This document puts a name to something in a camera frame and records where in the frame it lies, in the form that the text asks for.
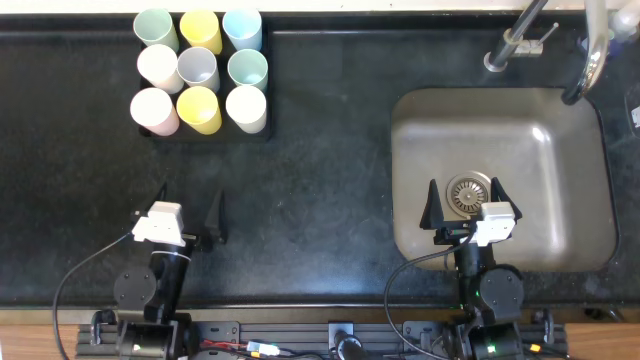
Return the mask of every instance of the black countertop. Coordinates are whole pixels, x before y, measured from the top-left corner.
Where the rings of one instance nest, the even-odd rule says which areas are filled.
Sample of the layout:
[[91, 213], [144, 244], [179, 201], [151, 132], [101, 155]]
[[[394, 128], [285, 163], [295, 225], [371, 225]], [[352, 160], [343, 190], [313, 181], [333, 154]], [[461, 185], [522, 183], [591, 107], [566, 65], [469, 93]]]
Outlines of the black countertop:
[[[380, 304], [404, 261], [393, 240], [395, 102], [425, 87], [564, 87], [583, 64], [583, 16], [543, 16], [531, 37], [561, 27], [542, 57], [501, 74], [482, 57], [512, 15], [268, 16], [272, 139], [158, 144], [129, 115], [140, 81], [131, 19], [0, 25], [0, 306], [49, 306], [62, 276], [130, 229], [129, 212], [164, 179], [194, 224], [216, 184], [227, 194], [229, 242], [194, 255], [183, 307]], [[639, 302], [640, 139], [625, 109], [639, 63], [640, 45], [629, 46], [588, 95], [602, 119], [618, 251], [596, 272], [525, 273], [529, 305]], [[62, 303], [112, 305], [115, 276], [145, 264], [149, 249], [118, 245], [70, 279]], [[456, 306], [455, 284], [453, 272], [412, 268], [393, 292], [405, 304]]]

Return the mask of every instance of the yellow cup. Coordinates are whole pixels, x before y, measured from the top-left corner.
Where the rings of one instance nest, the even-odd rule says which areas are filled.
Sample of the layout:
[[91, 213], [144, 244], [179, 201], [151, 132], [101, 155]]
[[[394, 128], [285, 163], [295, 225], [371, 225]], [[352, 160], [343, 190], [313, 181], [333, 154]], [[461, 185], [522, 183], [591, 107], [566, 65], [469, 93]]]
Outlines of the yellow cup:
[[176, 109], [180, 118], [200, 134], [211, 135], [222, 126], [218, 98], [206, 87], [194, 86], [183, 91]]
[[222, 37], [218, 17], [210, 10], [189, 11], [180, 19], [180, 32], [191, 46], [201, 46], [219, 55]]

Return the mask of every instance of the faucet base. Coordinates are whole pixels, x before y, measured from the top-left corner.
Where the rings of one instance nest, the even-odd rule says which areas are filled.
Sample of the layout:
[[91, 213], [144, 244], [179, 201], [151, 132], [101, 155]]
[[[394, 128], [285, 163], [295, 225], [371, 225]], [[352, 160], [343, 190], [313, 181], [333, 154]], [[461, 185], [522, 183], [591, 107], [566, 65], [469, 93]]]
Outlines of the faucet base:
[[504, 65], [497, 67], [497, 66], [493, 66], [490, 62], [489, 62], [489, 57], [491, 56], [491, 52], [488, 52], [485, 56], [484, 56], [484, 66], [487, 68], [487, 70], [491, 71], [491, 72], [503, 72], [504, 69], [507, 68], [507, 64], [508, 63], [504, 63]]

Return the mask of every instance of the sink basin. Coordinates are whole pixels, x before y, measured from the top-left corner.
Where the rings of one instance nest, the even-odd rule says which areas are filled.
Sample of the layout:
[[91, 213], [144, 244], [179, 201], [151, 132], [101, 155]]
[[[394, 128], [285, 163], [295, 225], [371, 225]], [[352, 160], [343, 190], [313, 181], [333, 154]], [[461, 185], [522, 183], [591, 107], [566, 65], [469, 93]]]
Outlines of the sink basin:
[[[407, 259], [444, 250], [421, 230], [429, 181], [446, 220], [489, 198], [497, 177], [523, 213], [498, 263], [527, 271], [605, 265], [617, 242], [598, 115], [586, 100], [566, 106], [559, 89], [424, 89], [392, 115], [393, 217]], [[423, 262], [444, 269], [442, 259]]]

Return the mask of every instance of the white wall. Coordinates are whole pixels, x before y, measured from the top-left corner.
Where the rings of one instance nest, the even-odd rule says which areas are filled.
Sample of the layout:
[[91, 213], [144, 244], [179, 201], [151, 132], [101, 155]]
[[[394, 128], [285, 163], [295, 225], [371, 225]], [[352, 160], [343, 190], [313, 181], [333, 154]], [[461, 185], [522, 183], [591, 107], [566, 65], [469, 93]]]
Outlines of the white wall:
[[[629, 0], [603, 0], [618, 9]], [[254, 7], [260, 11], [437, 11], [522, 10], [530, 0], [0, 0], [0, 13], [136, 13], [151, 7], [172, 12], [191, 9], [227, 11]], [[547, 10], [583, 9], [582, 0], [550, 0]]]

